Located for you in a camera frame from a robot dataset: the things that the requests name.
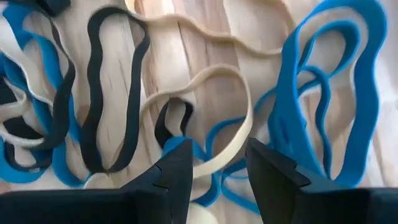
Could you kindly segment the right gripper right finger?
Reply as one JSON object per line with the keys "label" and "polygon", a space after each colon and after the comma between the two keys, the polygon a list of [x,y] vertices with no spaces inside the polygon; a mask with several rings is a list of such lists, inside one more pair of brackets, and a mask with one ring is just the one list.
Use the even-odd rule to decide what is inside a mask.
{"label": "right gripper right finger", "polygon": [[246,160],[264,224],[398,224],[398,188],[344,187],[255,138]]}

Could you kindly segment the small black rubber band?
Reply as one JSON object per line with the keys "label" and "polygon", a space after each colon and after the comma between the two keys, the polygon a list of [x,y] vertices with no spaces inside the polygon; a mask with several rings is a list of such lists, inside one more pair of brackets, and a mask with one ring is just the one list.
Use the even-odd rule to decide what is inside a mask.
{"label": "small black rubber band", "polygon": [[169,140],[170,138],[173,137],[172,133],[167,129],[167,127],[165,125],[167,110],[171,103],[183,103],[185,105],[185,112],[184,112],[182,121],[180,123],[180,130],[183,135],[186,134],[187,124],[193,114],[193,105],[190,102],[183,100],[182,98],[179,98],[179,97],[170,98],[163,105],[163,107],[159,113],[159,116],[157,118],[157,121],[155,124],[155,129],[154,129],[155,138],[161,148],[163,148],[165,146],[165,143],[167,142],[167,140]]}
{"label": "small black rubber band", "polygon": [[0,115],[6,116],[2,124],[9,134],[24,139],[41,139],[43,135],[29,126],[22,115],[29,104],[25,92],[0,78]]}

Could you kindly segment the wide blue rubber band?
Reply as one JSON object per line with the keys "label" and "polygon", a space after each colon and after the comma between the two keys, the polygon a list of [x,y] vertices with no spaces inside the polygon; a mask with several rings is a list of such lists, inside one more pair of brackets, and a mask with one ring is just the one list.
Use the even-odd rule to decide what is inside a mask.
{"label": "wide blue rubber band", "polygon": [[356,112],[346,144],[343,166],[334,179],[340,185],[355,187],[361,182],[366,170],[369,144],[379,112],[374,64],[387,35],[387,20],[377,0],[324,0],[290,33],[282,47],[282,65],[273,89],[275,104],[268,126],[274,149],[296,160],[299,165],[326,177],[323,161],[318,161],[315,155],[299,105],[299,88],[315,78],[310,72],[298,71],[304,49],[300,48],[299,35],[302,26],[310,18],[339,7],[348,7],[360,14],[368,30],[368,41],[364,50],[359,55],[355,53],[349,64],[354,67]]}

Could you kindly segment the black resistance band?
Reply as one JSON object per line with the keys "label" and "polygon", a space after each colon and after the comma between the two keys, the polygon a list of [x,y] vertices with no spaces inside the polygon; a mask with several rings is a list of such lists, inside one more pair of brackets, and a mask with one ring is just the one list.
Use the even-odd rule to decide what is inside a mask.
{"label": "black resistance band", "polygon": [[75,118],[75,67],[60,69],[63,52],[58,30],[53,39],[23,28],[25,18],[41,11],[34,0],[6,0],[0,13],[0,179],[13,184],[35,182],[49,167],[63,184],[80,188],[67,162],[66,137],[80,141]]}

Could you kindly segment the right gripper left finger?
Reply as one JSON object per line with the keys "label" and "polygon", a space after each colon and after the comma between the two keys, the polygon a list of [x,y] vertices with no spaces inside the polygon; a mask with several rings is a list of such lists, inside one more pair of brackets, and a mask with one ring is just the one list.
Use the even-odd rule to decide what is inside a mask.
{"label": "right gripper left finger", "polygon": [[0,195],[0,224],[186,224],[193,178],[187,139],[119,189]]}

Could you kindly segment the cream rubber band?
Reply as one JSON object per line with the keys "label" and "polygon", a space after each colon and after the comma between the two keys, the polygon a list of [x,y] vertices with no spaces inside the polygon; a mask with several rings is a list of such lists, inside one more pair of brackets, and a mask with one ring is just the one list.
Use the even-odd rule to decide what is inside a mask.
{"label": "cream rubber band", "polygon": [[139,20],[144,21],[147,25],[161,26],[166,23],[181,22],[182,24],[185,24],[186,26],[197,30],[199,33],[201,33],[202,35],[211,40],[219,42],[233,42],[234,44],[246,50],[249,54],[253,54],[257,57],[268,57],[273,55],[279,55],[282,53],[281,47],[278,49],[269,49],[269,50],[255,49],[254,47],[251,47],[250,45],[246,44],[244,41],[242,41],[241,39],[237,38],[234,35],[231,35],[229,33],[215,32],[213,30],[209,30],[206,27],[196,23],[195,20],[192,19],[191,17],[188,17],[187,15],[184,14],[171,13],[171,14],[163,14],[154,17],[146,17],[145,15],[139,14],[136,11],[135,1],[136,0],[124,0],[127,9],[132,14],[134,14]]}
{"label": "cream rubber band", "polygon": [[149,109],[151,104],[160,98],[189,93],[198,88],[198,86],[200,86],[207,79],[219,74],[220,72],[225,73],[228,76],[236,77],[243,83],[248,101],[247,113],[244,117],[242,125],[239,127],[229,144],[220,153],[218,153],[217,156],[193,168],[194,179],[203,177],[205,175],[210,175],[223,168],[239,152],[246,138],[249,136],[253,125],[254,110],[252,107],[251,92],[249,90],[248,81],[244,76],[242,76],[240,70],[237,67],[227,64],[217,64],[207,67],[199,72],[186,86],[176,90],[166,90],[151,95],[141,106],[139,112],[139,121],[142,121],[145,112]]}
{"label": "cream rubber band", "polygon": [[[18,66],[21,67],[25,73],[27,86],[29,91],[39,100],[50,106],[53,106],[53,96],[49,93],[48,89],[44,87],[44,83],[41,81],[43,77],[34,62],[32,62],[22,50],[16,47],[0,47],[2,52]],[[27,95],[16,87],[12,87],[13,90],[17,91],[22,95],[22,98],[16,103],[8,103],[5,106],[0,106],[0,123],[4,122],[9,118],[15,118],[23,115],[29,108]],[[22,139],[15,135],[10,134],[6,131],[5,127],[0,125],[0,134],[2,137],[10,143],[17,144],[22,147],[36,147],[44,142],[44,138],[36,140]]]}

